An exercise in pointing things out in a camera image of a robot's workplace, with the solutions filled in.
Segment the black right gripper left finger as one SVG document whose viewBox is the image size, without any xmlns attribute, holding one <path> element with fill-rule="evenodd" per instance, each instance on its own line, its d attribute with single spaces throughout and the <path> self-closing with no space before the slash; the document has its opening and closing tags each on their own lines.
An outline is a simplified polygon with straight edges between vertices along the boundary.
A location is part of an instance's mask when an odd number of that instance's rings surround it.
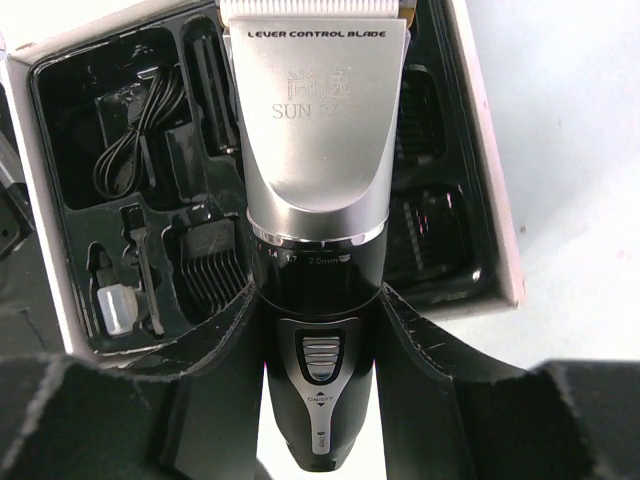
<svg viewBox="0 0 640 480">
<path fill-rule="evenodd" d="M 5 479 L 251 479 L 260 335 L 254 285 L 126 368 L 62 354 L 1 362 Z"/>
</svg>

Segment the black clipper guard comb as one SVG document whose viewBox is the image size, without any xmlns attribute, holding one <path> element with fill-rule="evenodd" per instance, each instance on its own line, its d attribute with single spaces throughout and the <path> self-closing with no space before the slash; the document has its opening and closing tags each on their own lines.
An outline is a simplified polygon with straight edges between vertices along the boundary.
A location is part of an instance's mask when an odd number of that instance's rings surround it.
<svg viewBox="0 0 640 480">
<path fill-rule="evenodd" d="M 179 272 L 189 302 L 204 319 L 224 310 L 246 285 L 238 246 L 230 218 L 191 227 L 178 237 Z"/>
</svg>

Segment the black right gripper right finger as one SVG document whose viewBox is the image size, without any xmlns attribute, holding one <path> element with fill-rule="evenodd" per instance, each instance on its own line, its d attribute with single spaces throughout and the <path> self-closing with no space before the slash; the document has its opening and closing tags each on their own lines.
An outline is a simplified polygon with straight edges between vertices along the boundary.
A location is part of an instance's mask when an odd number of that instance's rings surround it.
<svg viewBox="0 0 640 480">
<path fill-rule="evenodd" d="M 488 356 L 381 291 L 375 353 L 390 479 L 635 479 L 639 366 Z"/>
</svg>

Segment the white box with black tray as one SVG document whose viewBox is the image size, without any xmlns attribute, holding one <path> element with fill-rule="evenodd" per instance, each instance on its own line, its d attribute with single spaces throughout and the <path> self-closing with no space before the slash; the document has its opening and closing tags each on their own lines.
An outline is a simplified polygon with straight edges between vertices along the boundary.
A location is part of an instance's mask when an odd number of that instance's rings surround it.
<svg viewBox="0 0 640 480">
<path fill-rule="evenodd" d="M 203 223 L 236 222 L 245 287 L 254 285 L 261 302 L 221 2 L 144 1 L 16 46 L 1 64 L 57 322 L 72 356 L 125 367 L 223 311 L 199 316 L 179 272 L 178 237 Z M 388 217 L 382 288 L 445 319 L 516 307 L 524 282 L 467 5 L 412 2 L 403 72 L 418 64 L 433 76 L 447 149 L 405 167 L 395 148 L 390 203 L 416 188 L 460 192 L 473 259 L 446 278 L 390 284 Z M 126 335 L 108 335 L 99 308 L 102 251 L 118 280 L 136 291 L 138 318 Z"/>
</svg>

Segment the silver black hair clipper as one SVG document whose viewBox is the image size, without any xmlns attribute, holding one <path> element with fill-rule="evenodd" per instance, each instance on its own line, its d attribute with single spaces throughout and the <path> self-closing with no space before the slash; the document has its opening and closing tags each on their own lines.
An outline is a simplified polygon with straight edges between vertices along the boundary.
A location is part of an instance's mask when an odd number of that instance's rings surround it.
<svg viewBox="0 0 640 480">
<path fill-rule="evenodd" d="M 342 466 L 371 391 L 412 1 L 223 1 L 276 424 Z"/>
</svg>

